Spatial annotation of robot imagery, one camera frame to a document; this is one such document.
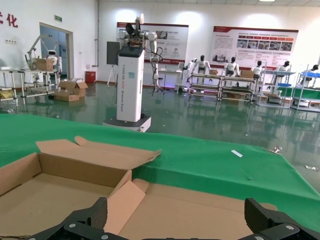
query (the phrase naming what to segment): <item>reflective floor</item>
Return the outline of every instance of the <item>reflective floor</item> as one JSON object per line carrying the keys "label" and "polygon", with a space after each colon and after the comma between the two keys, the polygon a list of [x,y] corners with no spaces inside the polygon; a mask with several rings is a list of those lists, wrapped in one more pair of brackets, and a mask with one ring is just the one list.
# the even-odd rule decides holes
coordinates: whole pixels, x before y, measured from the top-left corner
{"label": "reflective floor", "polygon": [[[210,97],[143,90],[142,112],[151,114],[149,132],[182,135],[214,141],[282,147],[281,153],[320,192],[320,117],[318,113],[249,105]],[[18,108],[1,102],[2,113],[28,113],[101,125],[116,115],[116,88],[97,83],[86,90],[84,100],[62,102],[47,97],[28,98]]]}

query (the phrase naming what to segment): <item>ceiling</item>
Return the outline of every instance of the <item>ceiling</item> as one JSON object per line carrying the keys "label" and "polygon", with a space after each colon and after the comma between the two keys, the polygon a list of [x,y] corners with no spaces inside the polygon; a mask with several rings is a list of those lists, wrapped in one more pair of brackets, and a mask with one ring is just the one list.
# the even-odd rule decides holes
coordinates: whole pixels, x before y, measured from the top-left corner
{"label": "ceiling", "polygon": [[320,7],[320,0],[103,0],[108,2],[145,2],[145,3],[180,3],[180,4],[223,4],[223,5],[263,5],[288,7]]}

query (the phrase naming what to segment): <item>cardboard flap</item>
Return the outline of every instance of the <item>cardboard flap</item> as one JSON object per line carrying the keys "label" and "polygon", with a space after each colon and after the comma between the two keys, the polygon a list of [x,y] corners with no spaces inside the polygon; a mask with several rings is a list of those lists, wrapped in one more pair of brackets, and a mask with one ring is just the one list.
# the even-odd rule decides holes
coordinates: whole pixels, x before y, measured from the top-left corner
{"label": "cardboard flap", "polygon": [[66,150],[75,150],[80,147],[67,139],[37,141],[35,142],[40,152],[44,154],[55,154]]}
{"label": "cardboard flap", "polygon": [[88,85],[85,82],[77,82],[76,84],[77,84],[78,88],[80,88],[80,89],[88,88]]}
{"label": "cardboard flap", "polygon": [[0,168],[0,195],[24,184],[41,172],[36,153],[25,156]]}
{"label": "cardboard flap", "polygon": [[108,219],[104,232],[118,235],[145,196],[132,181],[127,181],[108,198]]}
{"label": "cardboard flap", "polygon": [[117,168],[126,170],[135,169],[143,164],[151,162],[161,154],[161,150],[148,151],[138,148],[88,141],[81,136],[76,136],[74,139],[75,142],[82,147],[106,152],[109,155],[110,160],[114,159],[112,163],[113,166],[116,165]]}
{"label": "cardboard flap", "polygon": [[62,89],[74,89],[76,85],[77,83],[73,81],[61,81],[58,87]]}

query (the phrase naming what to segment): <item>display board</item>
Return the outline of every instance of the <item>display board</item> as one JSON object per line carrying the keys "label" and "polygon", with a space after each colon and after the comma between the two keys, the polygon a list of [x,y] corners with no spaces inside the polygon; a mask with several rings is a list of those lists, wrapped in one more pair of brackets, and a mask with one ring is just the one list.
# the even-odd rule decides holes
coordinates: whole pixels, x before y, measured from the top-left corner
{"label": "display board", "polygon": [[118,65],[119,50],[120,50],[120,43],[118,41],[106,42],[106,64]]}
{"label": "display board", "polygon": [[[125,31],[126,24],[126,22],[117,22],[117,40],[118,32],[121,30]],[[163,61],[161,63],[179,64],[181,62],[185,62],[189,25],[145,23],[141,25],[141,30],[157,34],[157,47],[161,47],[163,49],[161,54]],[[149,41],[146,41],[146,48],[150,49]],[[145,53],[144,60],[145,62],[150,61],[150,53]]]}
{"label": "display board", "polygon": [[247,69],[261,60],[263,66],[267,62],[267,68],[274,70],[290,61],[297,36],[298,30],[215,26],[209,62],[223,68],[236,57],[239,67]]}

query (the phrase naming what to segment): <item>white wall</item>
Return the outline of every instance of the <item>white wall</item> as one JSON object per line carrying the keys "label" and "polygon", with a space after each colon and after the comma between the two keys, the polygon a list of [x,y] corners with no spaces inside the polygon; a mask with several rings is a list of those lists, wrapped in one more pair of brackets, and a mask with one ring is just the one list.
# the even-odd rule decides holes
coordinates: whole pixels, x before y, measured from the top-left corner
{"label": "white wall", "polygon": [[[11,67],[27,67],[25,54],[40,35],[40,23],[73,32],[74,77],[84,78],[86,64],[95,64],[95,0],[0,0],[3,24],[0,24],[0,58]],[[18,28],[10,27],[8,13],[17,18]],[[62,22],[54,20],[62,17]],[[5,39],[17,44],[7,44]],[[41,55],[40,42],[36,46]],[[21,86],[19,75],[16,82]],[[0,86],[3,77],[0,74]]]}
{"label": "white wall", "polygon": [[[299,30],[291,62],[314,65],[319,59],[319,7],[102,1],[98,81],[108,80],[111,67],[106,65],[106,42],[116,41],[116,23],[133,22],[140,13],[144,14],[146,23],[189,25],[187,61],[202,54],[209,59],[214,26]],[[148,85],[152,82],[149,63],[144,69],[143,83]],[[166,85],[174,86],[175,79],[175,76],[167,77]]]}

